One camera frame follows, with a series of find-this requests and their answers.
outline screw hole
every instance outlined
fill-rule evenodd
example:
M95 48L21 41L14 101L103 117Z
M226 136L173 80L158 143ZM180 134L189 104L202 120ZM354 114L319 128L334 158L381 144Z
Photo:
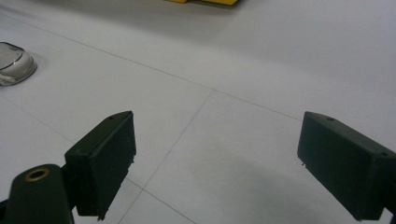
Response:
M25 176L25 180L28 182L37 181L46 177L50 173L50 170L47 168L38 168L30 172Z

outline yellow object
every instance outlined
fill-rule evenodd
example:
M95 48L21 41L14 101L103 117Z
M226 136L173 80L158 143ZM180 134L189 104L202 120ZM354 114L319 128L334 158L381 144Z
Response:
M177 3L186 3L187 0L170 0L172 2L177 2ZM233 5L237 0L203 0L206 2L212 2L212 3L219 3L223 5Z

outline small silver toy car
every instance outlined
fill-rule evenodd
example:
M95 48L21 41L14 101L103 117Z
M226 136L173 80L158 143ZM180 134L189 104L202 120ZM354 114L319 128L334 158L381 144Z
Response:
M24 49L0 42L0 86L17 84L33 74L37 63Z

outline floor tile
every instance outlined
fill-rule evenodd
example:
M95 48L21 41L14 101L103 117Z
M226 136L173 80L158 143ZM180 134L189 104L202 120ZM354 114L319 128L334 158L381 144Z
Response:
M166 204L145 191L137 198L120 224L192 224Z
M354 68L346 68L349 71L340 71L346 66L335 64L333 70L319 72L233 55L228 50L214 52L216 47L214 43L196 51L197 57L184 62L179 72L188 80L296 119L303 119L305 111L315 111L345 120L381 144L396 146L392 137L396 132L396 67L388 60L396 61L396 54L390 55L396 49L383 55L384 60L361 60ZM370 68L363 68L369 61Z
M64 165L73 144L0 97L0 201L8 198L12 180L42 164Z
M12 20L9 17L0 15L0 29L1 30L3 30L3 29L5 30L5 29L11 27L12 25L14 25L15 23L17 23L17 21Z
M122 217L131 207L134 200L136 200L142 189L137 185L131 183L129 180L124 180L119 192L113 203L108 208L105 220L101 221L101 224L118 224ZM80 217L77 213L77 209L73 210L73 216L76 224L97 224L97 217Z
M134 111L137 156L128 176L140 187L210 93L28 25L14 26L3 35L31 52L38 68L0 93L72 142L110 115Z
M195 223L356 223L297 158L301 125L214 93L146 190Z

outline white floor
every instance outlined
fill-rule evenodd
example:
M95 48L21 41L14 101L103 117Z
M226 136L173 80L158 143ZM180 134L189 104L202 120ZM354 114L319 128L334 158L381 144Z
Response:
M298 140L314 111L396 149L395 1L240 1L0 0L0 41L38 62L0 88L0 200L133 110L135 164L104 223L357 223Z

